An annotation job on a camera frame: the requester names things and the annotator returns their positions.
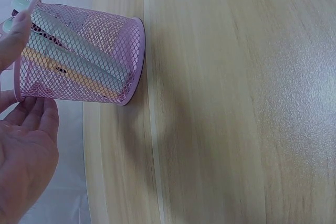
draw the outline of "hand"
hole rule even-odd
[[[0,41],[0,71],[21,55],[29,39],[30,16],[14,19]],[[0,113],[16,103],[13,91],[0,93]],[[49,184],[58,162],[59,125],[54,100],[26,98],[0,121],[0,223],[18,223]]]

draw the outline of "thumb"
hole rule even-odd
[[[0,73],[21,56],[29,40],[31,24],[27,10],[19,12],[14,18],[11,31],[0,41]]]

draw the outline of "pen holder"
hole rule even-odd
[[[28,45],[14,65],[14,89],[24,97],[46,97],[126,105],[138,85],[145,34],[138,18],[14,0],[31,11]]]

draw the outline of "finger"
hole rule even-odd
[[[0,113],[4,112],[9,106],[17,103],[13,90],[2,91],[0,93]]]
[[[53,99],[44,100],[44,112],[41,118],[39,130],[46,132],[56,143],[59,125],[59,116],[56,102]]]
[[[40,125],[41,117],[43,115],[43,109],[44,109],[43,106],[44,106],[44,99],[37,98],[33,109],[29,112],[29,114],[23,121],[22,127],[25,127],[32,131],[37,130]]]
[[[18,125],[24,122],[29,112],[32,110],[36,103],[36,98],[27,97],[23,102],[19,103],[16,108],[5,117],[5,121],[11,125]]]
[[[18,13],[9,34],[0,41],[0,72],[8,68],[22,53],[29,40],[32,21],[27,10]]]

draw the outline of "wooden table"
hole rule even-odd
[[[336,0],[94,8],[147,45],[128,106],[84,106],[92,223],[336,222]]]

